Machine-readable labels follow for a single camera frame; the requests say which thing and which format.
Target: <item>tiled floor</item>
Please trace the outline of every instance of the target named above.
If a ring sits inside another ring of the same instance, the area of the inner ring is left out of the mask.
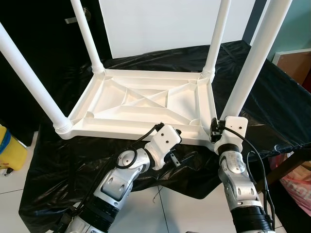
[[[27,162],[24,168],[9,177],[0,177],[0,232],[29,233],[18,215],[18,208],[35,140],[36,134],[32,145],[27,148]],[[276,227],[276,233],[286,233],[278,219]],[[222,184],[203,200],[193,199],[161,186],[134,192],[117,215],[109,232],[185,233],[187,231],[235,232]]]

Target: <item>black wire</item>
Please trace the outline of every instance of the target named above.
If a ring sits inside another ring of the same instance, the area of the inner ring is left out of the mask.
[[[157,125],[153,126],[144,136],[142,136],[139,139],[137,139],[129,148],[124,150],[124,151],[126,151],[126,150],[134,151],[134,158],[133,158],[132,162],[130,162],[128,165],[125,165],[125,166],[120,166],[118,164],[119,160],[117,160],[117,164],[116,164],[117,168],[119,168],[119,169],[127,169],[127,168],[129,168],[131,165],[133,165],[136,162],[136,160],[137,160],[137,150],[134,148],[134,145],[136,145],[138,142],[141,142],[143,139],[148,137],[156,129],[156,126]]]
[[[271,208],[271,215],[272,215],[272,229],[275,230],[276,228],[276,213],[275,213],[275,209],[274,209],[274,205],[270,196],[270,192],[268,192],[268,202],[270,204],[270,208]]]
[[[96,177],[95,177],[95,179],[94,179],[92,185],[90,186],[90,188],[89,188],[88,191],[87,191],[87,194],[86,194],[86,195],[83,197],[83,199],[81,200],[81,202],[80,202],[80,204],[78,205],[78,207],[76,208],[76,211],[75,211],[75,213],[74,213],[73,216],[76,216],[76,215],[78,215],[78,214],[80,213],[80,211],[81,211],[81,209],[82,209],[82,206],[84,205],[85,201],[86,201],[87,198],[90,196],[90,194],[93,193],[94,187],[97,186],[97,185],[96,185],[96,182],[98,181],[98,178],[99,178],[99,177],[102,177],[102,173],[103,173],[103,171],[105,170],[104,168],[107,167],[107,165],[109,164],[109,162],[112,161],[112,160],[114,159],[114,157],[115,157],[115,155],[112,155],[112,156],[108,159],[107,163],[104,164],[103,167],[100,169],[100,171],[97,173],[97,175],[96,175]]]
[[[247,172],[248,172],[248,175],[249,175],[249,178],[251,179],[251,182],[253,182],[254,184],[256,184],[255,182],[255,179],[251,173],[251,170],[249,169],[249,165],[248,165],[248,155],[249,153],[251,153],[252,151],[248,152],[247,156],[246,156],[246,169],[247,169]]]
[[[157,125],[153,126],[152,129],[150,129],[150,130],[148,131],[148,133],[146,133],[146,134],[145,134],[144,136],[142,136],[141,138],[137,139],[137,140],[132,144],[131,147],[133,147],[133,146],[136,145],[138,142],[140,142],[140,141],[144,140],[146,137],[148,137],[148,136],[156,129],[156,126],[157,126]]]
[[[264,193],[263,193],[263,208],[264,208],[264,211],[266,213],[266,215],[268,214],[268,207],[267,207],[267,196],[270,196],[269,194],[269,190],[268,190],[268,183],[267,183],[267,178],[266,178],[266,172],[265,172],[265,169],[264,169],[264,165],[263,165],[263,162],[262,162],[262,159],[261,159],[261,156],[260,154],[258,153],[258,151],[256,150],[256,148],[245,138],[243,137],[242,135],[240,135],[239,133],[235,132],[234,130],[232,129],[229,129],[227,127],[224,127],[225,130],[235,134],[236,136],[238,136],[240,139],[242,139],[244,142],[246,142],[252,149],[253,151],[255,152],[255,155],[258,157],[258,160],[260,161],[260,169],[262,171],[262,174],[263,174],[263,182],[264,182]],[[275,219],[275,210],[274,210],[274,206],[273,204],[271,205],[270,204],[270,207],[271,207],[271,213],[272,213],[272,226],[275,225],[274,223],[274,219]]]

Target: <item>black tarp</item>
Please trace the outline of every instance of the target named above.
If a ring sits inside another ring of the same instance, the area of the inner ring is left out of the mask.
[[[111,69],[200,72],[208,48],[197,46],[151,52],[107,60],[104,66]],[[212,84],[219,116],[249,49],[243,41],[221,45]],[[52,96],[66,115],[91,77],[90,65],[85,65],[79,69],[68,69],[62,77],[55,79]],[[311,142],[311,95],[269,61],[261,69],[241,116],[248,118],[246,138],[262,157],[290,152]],[[130,140],[82,136],[62,140],[54,132],[51,122],[43,121],[19,209],[30,232],[43,233],[50,229],[66,207],[82,199],[108,158],[130,143]],[[243,146],[245,154],[249,148]],[[218,157],[207,148],[178,145],[175,155],[182,166],[175,168],[172,162],[168,162],[160,171],[150,170],[140,175],[133,191],[163,185],[202,199],[220,183]]]

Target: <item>white plastic leg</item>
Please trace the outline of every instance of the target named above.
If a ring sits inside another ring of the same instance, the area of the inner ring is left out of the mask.
[[[259,75],[292,0],[272,0],[220,120],[237,117]]]
[[[80,0],[71,0],[71,4],[73,7],[74,14],[76,15],[80,31],[82,33],[82,37],[84,39],[84,43],[86,44],[86,49],[88,55],[92,62],[92,70],[94,74],[103,73],[105,71],[103,64],[101,63],[91,31],[88,27],[86,17],[84,15],[84,11],[81,5]]]
[[[72,127],[71,121],[64,116],[56,105],[1,23],[0,51],[36,101],[40,104],[44,112],[51,119],[56,132],[68,132]]]
[[[219,47],[225,31],[231,0],[222,0],[220,3],[217,20],[213,32],[212,41],[209,47],[206,64],[203,67],[201,78],[210,78],[213,82],[215,76],[215,65],[219,52]]]

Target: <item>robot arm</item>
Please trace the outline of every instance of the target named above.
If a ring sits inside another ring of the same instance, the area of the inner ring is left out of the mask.
[[[133,181],[150,168],[161,169],[165,155],[181,142],[179,130],[163,123],[158,126],[162,128],[145,148],[129,148],[118,156],[116,167],[106,174],[66,233],[108,232],[132,190]]]
[[[270,216],[265,213],[254,184],[243,162],[242,140],[224,128],[245,136],[247,119],[228,116],[225,122],[212,124],[211,138],[220,156],[218,175],[225,187],[225,195],[237,233],[274,233]]]

